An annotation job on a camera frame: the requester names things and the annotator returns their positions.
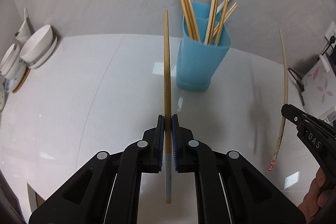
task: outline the wooden chopstick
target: wooden chopstick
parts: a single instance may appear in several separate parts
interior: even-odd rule
[[[222,32],[222,28],[223,28],[223,24],[224,24],[224,19],[225,19],[225,15],[226,15],[227,3],[228,3],[228,0],[225,0],[223,11],[222,11],[222,16],[220,18],[220,22],[219,22],[219,26],[218,26],[218,31],[217,31],[217,34],[216,34],[215,45],[218,44],[219,38],[221,36],[221,32]]]
[[[211,41],[212,41],[212,37],[213,37],[213,33],[214,33],[214,28],[215,28],[215,24],[216,24],[217,5],[218,5],[218,0],[215,0],[213,11],[212,11],[212,20],[211,20],[211,26],[210,26],[210,33],[209,33],[208,43],[207,44],[211,44]]]
[[[187,0],[187,6],[189,6],[189,11],[190,11],[189,15],[191,17],[192,29],[193,29],[194,35],[195,35],[194,40],[200,42],[201,41],[200,32],[198,30],[196,16],[195,16],[195,12],[194,12],[194,8],[193,8],[193,5],[191,3],[191,0]]]
[[[205,32],[204,44],[208,44],[208,42],[209,42],[210,30],[211,30],[211,25],[212,25],[212,21],[213,21],[214,9],[217,8],[217,4],[215,5],[215,1],[216,0],[211,0],[210,11],[209,11],[209,19],[208,19],[207,29],[206,29],[206,32]]]
[[[182,5],[183,14],[184,14],[185,24],[187,26],[188,36],[193,38],[192,29],[191,29],[191,22],[189,20],[189,14],[188,14],[188,10],[187,10],[187,7],[186,7],[185,0],[180,0],[180,1],[181,1],[181,5]]]
[[[237,2],[235,2],[231,8],[226,12],[226,15],[225,15],[225,19],[224,19],[224,23],[227,21],[227,19],[229,18],[229,16],[233,13],[233,11],[237,8],[238,4]],[[214,29],[214,32],[213,32],[213,36],[216,35],[217,31],[218,31],[218,26],[219,26],[219,23],[216,25],[215,29]]]
[[[170,49],[169,49],[169,27],[168,11],[165,10],[164,23],[164,109],[165,109],[165,186],[166,203],[171,203],[171,161],[172,161],[172,140],[171,140],[171,83],[170,83]]]
[[[286,57],[286,51],[285,51],[285,44],[284,44],[284,39],[282,37],[281,30],[279,30],[279,34],[280,34],[281,48],[282,48],[283,75],[285,77],[284,92],[283,92],[283,104],[285,105],[285,104],[288,103],[288,72],[287,72],[288,67],[287,67],[287,57]],[[278,141],[277,141],[277,146],[275,148],[275,152],[274,152],[271,164],[268,168],[269,172],[273,171],[275,161],[277,160],[277,157],[278,157],[278,153],[279,153],[279,150],[280,150],[280,145],[281,145],[281,142],[282,142],[282,137],[284,136],[285,123],[286,123],[286,118],[282,116],[281,124],[280,124],[280,130],[279,130],[279,137],[278,137]]]

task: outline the white appliance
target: white appliance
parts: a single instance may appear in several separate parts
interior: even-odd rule
[[[328,123],[336,120],[336,67],[328,54],[303,77],[304,110]]]

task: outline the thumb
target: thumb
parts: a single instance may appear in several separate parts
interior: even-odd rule
[[[325,203],[330,198],[332,191],[333,190],[326,190],[326,191],[322,192],[322,194],[319,196],[319,199],[317,201],[319,207],[323,207],[325,205]]]

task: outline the power cord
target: power cord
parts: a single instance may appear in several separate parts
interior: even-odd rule
[[[298,85],[299,89],[301,92],[303,92],[305,90],[305,88],[303,87],[303,84],[302,84],[302,77],[293,69],[291,68],[288,68],[287,69],[288,72],[290,73],[290,75],[294,78],[294,80],[296,81],[296,84]]]
[[[334,44],[335,41],[336,41],[336,38],[335,38],[334,35],[332,35],[330,40],[329,40],[329,44],[328,44],[327,48],[324,50],[324,52],[321,55],[325,54],[330,47],[332,47],[332,49],[333,49],[332,44]]]

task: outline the white table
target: white table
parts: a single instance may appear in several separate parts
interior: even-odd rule
[[[290,122],[274,171],[267,172],[281,120],[283,66],[230,49],[209,90],[187,92],[175,85],[179,42],[170,39],[172,112],[180,125],[215,151],[239,151],[298,205],[318,165]],[[292,83],[289,103],[302,108]],[[163,37],[63,38],[9,95],[1,117],[0,169],[25,219],[31,214],[27,183],[47,199],[98,151],[117,153],[141,139],[162,113]],[[194,187],[192,174],[173,174],[172,204],[166,205],[164,172],[143,174],[138,223],[147,223],[149,213],[152,223],[196,223]]]

